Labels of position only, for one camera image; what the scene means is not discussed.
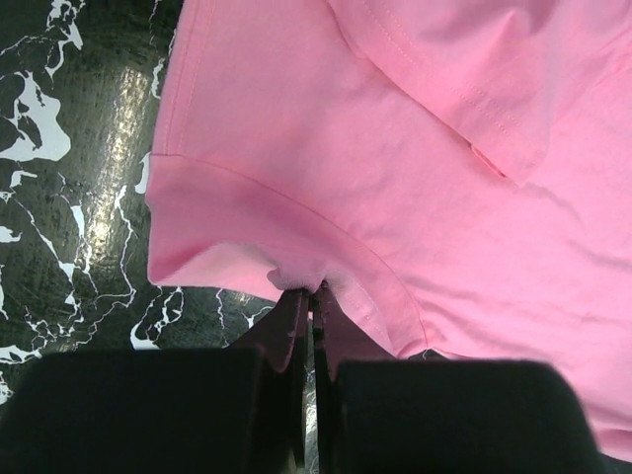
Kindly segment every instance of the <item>t-shirt sleeve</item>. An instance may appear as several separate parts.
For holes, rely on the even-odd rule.
[[[630,23],[629,2],[329,3],[352,50],[519,185],[546,158],[555,121],[617,60]]]

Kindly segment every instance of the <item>pink t-shirt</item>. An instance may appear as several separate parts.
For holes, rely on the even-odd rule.
[[[548,361],[632,460],[629,1],[188,0],[147,200],[154,282]]]

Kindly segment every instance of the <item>armpit seam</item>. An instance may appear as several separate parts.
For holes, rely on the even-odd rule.
[[[417,318],[418,321],[420,322],[420,326],[422,327],[422,331],[424,333],[424,343],[426,345],[426,347],[429,347],[429,341],[428,341],[428,333],[426,331],[426,327],[424,326],[424,322],[422,321],[422,317],[420,314],[420,310],[418,305],[415,302],[415,299],[413,298],[411,292],[408,289],[408,286],[406,286],[406,284],[404,284],[404,282],[402,280],[400,280],[400,278],[398,277],[398,275],[395,273],[395,271],[393,271],[393,269],[379,256],[377,255],[373,249],[371,249],[370,247],[368,247],[366,244],[364,244],[362,241],[360,241],[359,239],[357,239],[355,236],[353,236],[352,234],[350,234],[348,231],[346,231],[345,229],[343,229],[342,227],[340,227],[339,225],[337,225],[335,222],[333,222],[331,219],[325,217],[324,215],[322,215],[320,212],[312,209],[311,207],[309,207],[308,205],[303,204],[302,202],[299,202],[295,199],[293,199],[292,197],[289,197],[287,195],[285,195],[284,193],[281,193],[278,190],[275,190],[274,188],[271,188],[270,186],[261,183],[260,181],[251,178],[250,176],[244,175],[243,173],[240,173],[238,171],[235,170],[231,170],[230,168],[224,167],[224,166],[220,166],[216,163],[210,163],[204,160],[200,160],[198,158],[194,158],[194,157],[190,157],[190,156],[185,156],[185,155],[180,155],[180,154],[162,154],[162,153],[156,153],[154,154],[155,156],[164,156],[164,157],[168,157],[168,158],[182,158],[185,159],[187,161],[191,161],[191,162],[195,162],[201,165],[205,165],[205,166],[209,166],[212,168],[216,168],[228,173],[231,173],[233,175],[239,176],[240,178],[250,181],[251,183],[266,189],[267,191],[280,196],[284,199],[287,199],[293,203],[295,203],[296,205],[304,208],[305,210],[309,211],[310,213],[316,215],[318,218],[324,220],[325,222],[327,222],[329,225],[331,225],[332,227],[334,227],[335,229],[337,229],[339,232],[342,232],[344,235],[346,235],[347,237],[349,237],[350,239],[352,239],[354,242],[358,243],[362,248],[366,249],[373,257],[375,257],[382,266],[384,266],[386,269],[388,269],[388,271],[390,272],[390,274],[392,274],[392,276],[395,278],[395,280],[398,282],[398,284],[404,289],[406,296],[408,297],[408,300],[410,302],[410,304],[413,306],[415,312],[417,313]]]

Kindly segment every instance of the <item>stitching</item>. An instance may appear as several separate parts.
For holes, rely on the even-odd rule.
[[[375,17],[375,14],[373,13],[373,11],[370,9],[370,7],[366,4],[365,0],[362,0],[362,3],[364,4],[364,6],[366,7],[366,10],[368,11],[368,14],[371,16],[371,18],[373,19],[373,21],[375,22],[375,24],[379,27],[379,29],[384,33],[384,35],[391,41],[391,43],[393,43],[393,45],[397,48],[397,50],[399,51],[399,53],[404,56],[408,62],[410,62],[415,68],[417,69],[421,69],[420,64],[415,61],[412,57],[410,57],[408,54],[406,54],[406,52],[404,52],[404,50],[400,47],[399,44],[397,44],[397,42],[395,42],[395,40],[388,34],[388,32],[386,31],[386,29],[384,28],[384,26],[379,22],[379,20],[377,19],[377,17]],[[427,71],[431,76],[433,76],[434,78],[436,78],[436,75],[432,72],[432,71]],[[509,138],[509,133],[507,132],[507,130],[500,124],[498,123],[492,116],[490,116],[487,112],[485,112],[483,109],[481,109],[477,104],[473,103],[472,101],[470,101],[469,99],[467,99],[465,96],[463,96],[460,92],[456,91],[454,88],[452,88],[449,84],[446,85],[446,87],[456,96],[458,96],[459,99],[461,99],[463,102],[466,102],[467,104],[469,104],[470,106],[472,106],[474,109],[476,109],[477,111],[479,111],[481,114],[483,114],[485,117],[487,117],[487,119],[493,123],[502,133],[504,136],[506,136],[507,138]]]
[[[208,25],[206,25],[206,32],[204,33],[204,41],[202,42],[202,47],[201,50],[199,52],[199,55],[197,56],[197,62],[196,62],[196,66],[194,69],[194,77],[193,80],[191,82],[191,90],[189,91],[189,99],[187,100],[187,106],[184,109],[184,114],[183,117],[186,117],[189,115],[189,111],[191,110],[191,103],[193,102],[194,99],[194,91],[196,90],[196,82],[198,81],[198,76],[199,76],[199,66],[201,65],[201,59],[203,57],[203,53],[206,50],[206,46],[208,45],[208,39],[210,37],[210,27],[213,23],[213,19],[215,18],[215,6],[216,6],[216,1],[213,0],[213,6],[212,9],[210,11],[210,19],[208,19]],[[180,131],[180,138],[178,140],[178,151],[182,150],[182,142],[185,139],[185,127],[182,126],[181,127],[181,131]]]
[[[194,16],[193,18],[197,18],[198,17],[198,10],[199,10],[199,2],[196,2],[196,10],[194,12]],[[179,57],[179,62],[183,62],[183,59],[187,57],[188,53],[189,53],[189,46],[191,45],[191,39],[193,38],[194,35],[194,29],[191,28],[191,30],[189,31],[189,35],[187,36],[186,39],[186,46],[185,46],[185,52],[184,54]],[[171,126],[172,123],[174,121],[174,115],[175,115],[175,109],[176,109],[176,104],[178,104],[178,96],[180,95],[180,85],[182,83],[182,76],[183,76],[183,67],[182,64],[178,64],[178,79],[176,80],[176,88],[175,88],[175,94],[174,97],[171,101],[170,108],[171,111],[169,112],[169,121],[167,122],[167,127],[166,130],[167,132],[165,133],[165,151],[169,152],[169,142],[170,142],[170,137],[171,137]]]
[[[395,15],[393,15],[393,13],[388,9],[388,7],[386,6],[386,4],[384,2],[380,2],[382,5],[382,8],[384,8],[384,10],[386,10],[386,13],[388,13],[388,15],[391,17],[391,19],[393,20],[393,22],[395,22],[395,25],[397,26],[398,30],[400,32],[402,32],[402,35],[404,35],[404,38],[406,38],[406,41],[413,47],[413,49],[418,52],[420,54],[421,57],[424,58],[424,60],[426,60],[429,63],[433,63],[431,60],[429,60],[429,58],[424,54],[423,51],[421,51],[419,49],[419,47],[411,40],[411,38],[408,36],[408,34],[406,33],[406,31],[404,30],[404,27],[402,26],[402,24],[397,20],[397,18],[395,17]],[[512,116],[507,110],[503,109],[503,107],[501,107],[500,104],[498,104],[492,97],[489,97],[487,94],[485,94],[483,91],[481,91],[479,88],[477,88],[476,86],[474,86],[472,83],[470,83],[469,81],[467,81],[467,79],[465,79],[465,85],[467,87],[469,87],[471,90],[473,90],[474,92],[476,92],[479,96],[481,96],[484,99],[488,99],[490,101],[490,104],[492,104],[492,106],[494,106],[494,108],[499,111],[500,113],[502,113],[504,116],[506,116],[515,126],[519,126],[517,120],[515,119],[514,116]]]
[[[361,284],[357,284],[357,286],[359,287],[359,289],[361,289],[361,291],[366,295],[366,297],[370,300],[370,302],[373,304],[373,307],[377,310],[377,313],[380,315],[380,317],[382,318],[382,320],[384,320],[384,315],[382,314],[382,312],[379,310],[379,308],[377,307],[377,305],[375,304],[375,302],[373,301],[373,298],[371,298],[368,293],[366,292],[366,290],[364,289],[364,287]],[[359,303],[356,301],[355,298],[352,298],[350,296],[347,296],[346,300],[355,307],[355,309],[357,310],[357,312],[361,312],[362,317],[361,319],[358,319],[358,321],[364,320],[364,321],[370,321],[369,315],[366,312],[362,311],[361,306],[359,305]],[[422,329],[424,329],[424,325],[422,323],[422,321],[420,320],[420,324],[422,324]],[[375,329],[375,331],[377,333],[380,334],[380,336],[382,336],[383,338],[386,338],[387,341],[389,341],[391,343],[391,348],[393,348],[393,342],[391,341],[390,336],[388,335],[388,332],[384,332],[381,328],[380,325],[375,326],[373,329]]]
[[[409,289],[408,289],[408,286],[406,286],[406,285],[404,284],[404,282],[403,282],[402,280],[400,280],[400,278],[399,278],[399,277],[398,277],[398,275],[397,275],[397,274],[393,271],[393,269],[391,269],[391,267],[390,267],[390,266],[389,266],[389,265],[388,265],[388,264],[387,264],[387,263],[386,263],[386,262],[385,262],[385,261],[384,261],[384,260],[383,260],[383,259],[379,256],[379,255],[377,255],[377,254],[373,251],[373,249],[371,249],[370,247],[368,247],[368,246],[367,246],[366,244],[364,244],[362,241],[358,240],[358,239],[357,239],[356,237],[354,237],[352,234],[350,234],[349,232],[347,232],[347,231],[346,231],[345,229],[343,229],[342,227],[338,226],[335,222],[333,222],[332,220],[328,219],[327,217],[325,217],[324,215],[322,215],[320,212],[317,212],[316,210],[314,210],[314,209],[312,209],[311,207],[309,207],[309,206],[307,206],[307,205],[303,204],[302,202],[299,202],[299,201],[297,201],[297,200],[295,200],[295,199],[293,199],[293,198],[291,198],[291,197],[289,197],[289,196],[285,195],[284,193],[281,193],[280,191],[275,190],[274,188],[271,188],[271,187],[269,187],[268,185],[266,185],[266,184],[264,184],[264,183],[261,183],[260,181],[258,181],[258,180],[256,180],[256,179],[254,179],[254,178],[251,178],[251,177],[249,177],[249,176],[246,176],[246,175],[244,175],[244,174],[242,174],[242,173],[240,173],[240,172],[238,172],[238,171],[231,170],[230,168],[226,168],[226,167],[221,166],[221,165],[218,165],[218,164],[216,164],[216,163],[210,163],[210,162],[208,162],[208,161],[204,161],[204,160],[201,160],[201,159],[199,159],[199,158],[194,158],[194,157],[191,157],[191,156],[186,156],[186,155],[180,155],[180,154],[169,154],[169,155],[164,155],[164,154],[163,154],[163,155],[160,155],[160,156],[167,156],[167,157],[176,157],[176,156],[177,156],[177,157],[183,158],[183,159],[185,159],[185,160],[187,160],[187,161],[192,161],[192,162],[194,162],[194,163],[199,163],[199,164],[201,164],[201,165],[210,166],[210,167],[212,167],[212,168],[217,168],[217,169],[220,169],[220,170],[226,171],[226,172],[228,172],[228,173],[231,173],[231,174],[233,174],[233,175],[237,175],[237,176],[239,176],[239,177],[243,178],[244,180],[250,181],[251,183],[254,183],[254,184],[256,184],[257,186],[260,186],[260,187],[262,187],[262,188],[264,188],[264,189],[268,190],[269,192],[271,192],[271,193],[273,193],[273,194],[276,194],[276,195],[278,195],[278,196],[281,196],[281,197],[283,197],[283,198],[285,198],[285,199],[289,200],[290,202],[293,202],[293,203],[295,203],[296,205],[298,205],[298,206],[300,206],[300,207],[302,207],[302,208],[306,209],[307,211],[311,212],[312,214],[314,214],[314,215],[318,216],[319,218],[323,219],[325,222],[327,222],[328,224],[330,224],[332,227],[334,227],[334,228],[338,229],[340,232],[342,232],[344,235],[346,235],[347,237],[349,237],[350,239],[352,239],[354,242],[356,242],[356,243],[360,244],[362,248],[366,249],[366,250],[367,250],[367,251],[368,251],[371,255],[373,255],[373,256],[374,256],[374,257],[375,257],[375,258],[376,258],[376,259],[377,259],[377,260],[378,260],[378,261],[379,261],[379,262],[380,262],[380,263],[381,263],[384,267],[386,267],[386,268],[388,269],[388,271],[389,271],[389,272],[393,275],[393,277],[395,278],[395,280],[399,283],[399,285],[400,285],[402,288],[404,288],[404,291],[406,292],[406,295],[408,296],[408,299],[409,299],[410,304],[413,306],[413,308],[415,308],[415,311],[416,311],[416,313],[417,313],[417,318],[418,318],[418,321],[419,321],[419,323],[420,323],[420,325],[421,325],[421,327],[422,327],[422,331],[424,332],[424,342],[425,342],[425,344],[426,344],[426,346],[427,346],[427,347],[429,346],[429,342],[428,342],[428,334],[427,334],[427,332],[426,332],[426,327],[424,326],[424,322],[422,321],[422,316],[421,316],[421,314],[420,314],[419,307],[418,307],[418,305],[415,303],[415,299],[413,298],[413,295],[410,293],[410,291],[409,291]],[[364,291],[364,292],[366,293],[366,291],[364,290],[364,288],[363,288],[363,286],[362,286],[361,284],[359,284],[359,283],[358,283],[358,286],[360,287],[360,289],[361,289],[362,291]],[[352,304],[353,304],[353,305],[354,305],[354,306],[355,306],[358,310],[360,309],[360,308],[359,308],[359,306],[358,306],[358,304],[357,304],[356,302],[351,301],[351,300],[350,300],[350,302],[351,302],[351,303],[352,303]],[[377,309],[377,312],[381,315],[382,313],[381,313],[381,311],[379,310],[379,308],[377,307],[377,305],[375,305],[375,308]],[[378,328],[378,331],[380,332],[380,334],[383,334],[383,332],[382,332],[381,328]],[[386,338],[387,338],[389,341],[391,341],[391,339],[390,339],[390,337],[388,336],[388,334],[385,334],[384,336],[386,336]]]

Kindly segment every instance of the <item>shirt seam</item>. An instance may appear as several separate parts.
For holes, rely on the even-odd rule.
[[[201,49],[199,50],[199,53],[197,55],[197,61],[196,61],[196,66],[194,69],[194,76],[193,79],[191,81],[191,88],[189,90],[189,96],[187,98],[187,106],[184,108],[183,111],[183,115],[186,118],[189,115],[189,111],[191,110],[191,104],[193,103],[193,99],[194,99],[194,92],[196,91],[196,85],[198,83],[198,76],[199,76],[199,67],[201,66],[201,61],[204,57],[204,52],[206,51],[206,47],[208,46],[208,40],[210,38],[210,31],[212,29],[212,24],[213,24],[213,20],[215,18],[215,7],[217,5],[216,0],[212,0],[212,7],[210,10],[210,18],[207,20],[208,24],[205,25],[204,29],[204,39],[202,41],[202,46]],[[198,19],[198,15],[195,15],[195,19],[196,19],[196,23],[199,21]],[[182,150],[182,144],[184,142],[185,139],[185,132],[186,132],[186,127],[183,125],[181,127],[180,130],[180,137],[178,138],[178,151]]]
[[[191,42],[193,40],[193,36],[194,36],[194,30],[195,30],[195,24],[196,24],[196,19],[198,18],[198,10],[199,10],[199,1],[198,0],[189,0],[191,2],[195,2],[195,5],[193,6],[194,8],[194,14],[193,14],[193,24],[192,26],[189,28],[189,30],[187,31],[187,36],[184,40],[185,42],[185,48],[184,48],[184,53],[182,58],[186,58],[189,55],[189,49],[191,48]],[[169,150],[170,149],[170,143],[172,142],[171,140],[171,136],[170,136],[170,131],[172,128],[172,124],[173,124],[173,120],[174,117],[176,115],[176,105],[180,102],[178,99],[182,94],[182,83],[183,83],[183,76],[184,76],[184,72],[183,72],[183,67],[182,64],[179,67],[178,70],[178,77],[176,79],[176,83],[174,85],[174,97],[171,101],[171,103],[168,105],[169,106],[169,119],[167,121],[167,124],[165,125],[165,130],[167,130],[167,133],[165,133],[165,143],[164,143],[164,148],[165,150]]]
[[[386,13],[390,16],[390,18],[393,20],[393,22],[395,23],[395,25],[397,26],[398,30],[401,32],[401,34],[404,36],[404,38],[407,40],[407,42],[412,46],[412,48],[418,53],[420,54],[425,60],[426,62],[428,62],[430,65],[433,66],[433,69],[435,68],[435,64],[429,60],[425,54],[423,54],[422,51],[419,50],[419,48],[412,42],[412,40],[410,39],[410,37],[408,36],[408,34],[406,33],[406,31],[404,30],[403,26],[401,25],[401,23],[397,20],[397,18],[393,15],[393,13],[386,7],[386,5],[383,2],[380,2],[382,8],[386,11]],[[362,0],[362,4],[364,5],[366,11],[368,12],[369,16],[371,17],[371,19],[373,20],[373,22],[377,25],[377,27],[379,28],[379,30],[381,30],[382,34],[395,46],[397,52],[403,57],[405,58],[409,63],[411,63],[416,69],[421,69],[422,66],[420,65],[420,63],[415,60],[413,57],[411,57],[410,55],[408,55],[403,49],[402,47],[398,44],[398,42],[392,38],[389,34],[388,34],[388,30],[386,29],[386,27],[382,24],[382,22],[380,22],[380,20],[377,18],[377,15],[375,15],[375,12],[371,9],[371,7],[366,3],[365,0]],[[437,77],[436,73],[433,72],[432,70],[428,70],[428,73],[431,74],[433,77]],[[511,135],[508,132],[507,128],[504,127],[498,120],[496,120],[495,118],[493,118],[489,113],[487,113],[485,110],[483,110],[479,105],[477,105],[476,103],[474,103],[473,101],[467,99],[463,94],[461,94],[456,88],[454,88],[453,86],[447,84],[446,81],[442,81],[446,84],[446,87],[454,94],[456,94],[456,96],[461,99],[462,101],[466,102],[467,104],[469,104],[470,106],[472,106],[475,110],[477,110],[480,114],[483,115],[483,117],[485,117],[492,125],[494,125],[506,138],[509,138]],[[492,97],[490,97],[488,94],[485,94],[483,91],[481,91],[480,89],[477,89],[475,86],[473,86],[471,83],[469,82],[465,82],[465,85],[470,88],[471,90],[473,90],[477,95],[482,96],[486,99],[489,100],[489,103],[492,104],[494,106],[494,108],[499,111],[503,116],[505,116],[506,118],[508,118],[516,127],[519,127],[519,123],[517,122],[516,118],[514,118],[514,116],[512,116],[508,111],[502,109],[495,101]],[[531,138],[529,138],[528,136],[524,137],[524,141],[526,142],[526,144],[528,144],[531,147],[534,147],[534,143],[533,140]],[[529,164],[533,164],[536,163],[536,160],[534,160],[533,158],[530,157],[525,157],[525,161]]]
[[[419,306],[415,302],[415,299],[413,298],[413,295],[409,291],[408,286],[406,284],[404,284],[404,282],[399,278],[399,276],[391,268],[391,266],[388,265],[384,261],[384,259],[382,259],[382,257],[380,257],[373,249],[371,249],[368,245],[366,245],[361,240],[357,239],[354,235],[350,234],[347,230],[345,230],[342,227],[340,227],[334,221],[332,221],[331,219],[327,218],[326,216],[324,216],[320,212],[312,209],[310,206],[308,206],[308,205],[306,205],[306,204],[304,204],[304,203],[302,203],[302,202],[300,202],[300,201],[298,201],[298,200],[296,200],[296,199],[294,199],[292,197],[289,197],[288,195],[286,195],[286,194],[284,194],[284,193],[282,193],[282,192],[280,192],[278,190],[275,190],[274,188],[271,188],[270,186],[266,185],[265,183],[262,183],[261,181],[256,180],[255,178],[252,178],[252,177],[250,177],[248,175],[245,175],[245,174],[243,174],[243,173],[241,173],[239,171],[232,170],[232,169],[230,169],[228,167],[224,167],[224,166],[218,165],[216,163],[211,163],[211,162],[208,162],[208,161],[204,161],[204,160],[201,160],[199,158],[192,157],[192,156],[186,156],[186,155],[176,154],[176,153],[173,153],[173,154],[170,154],[170,153],[169,154],[167,154],[167,153],[155,153],[154,156],[164,156],[164,157],[170,157],[170,158],[183,158],[183,159],[185,159],[187,161],[190,161],[190,162],[198,163],[198,164],[205,165],[205,166],[210,166],[212,168],[217,168],[219,170],[226,171],[226,172],[231,173],[233,175],[237,175],[237,176],[239,176],[239,177],[241,177],[241,178],[243,178],[245,180],[248,180],[248,181],[250,181],[250,182],[252,182],[252,183],[254,183],[254,184],[256,184],[256,185],[258,185],[258,186],[260,186],[260,187],[262,187],[262,188],[264,188],[266,190],[268,190],[271,193],[274,193],[274,194],[276,194],[278,196],[281,196],[282,198],[285,198],[285,199],[295,203],[296,205],[306,209],[307,211],[311,212],[312,214],[315,214],[316,216],[318,216],[319,218],[321,218],[325,222],[327,222],[329,225],[331,225],[332,227],[338,229],[344,235],[346,235],[347,237],[349,237],[353,241],[355,241],[358,244],[360,244],[361,247],[363,247],[371,255],[373,255],[382,264],[382,266],[384,266],[386,269],[388,269],[388,271],[390,272],[390,274],[392,274],[392,276],[395,278],[397,283],[404,289],[404,292],[406,293],[406,296],[407,296],[409,302],[411,303],[411,305],[413,306],[415,312],[417,313],[417,319],[418,319],[418,321],[420,323],[420,326],[422,328],[422,331],[424,333],[424,344],[426,345],[426,348],[430,347],[430,344],[429,344],[429,341],[428,341],[428,333],[426,331],[426,326],[424,325],[424,322],[422,320],[422,315],[420,313]]]

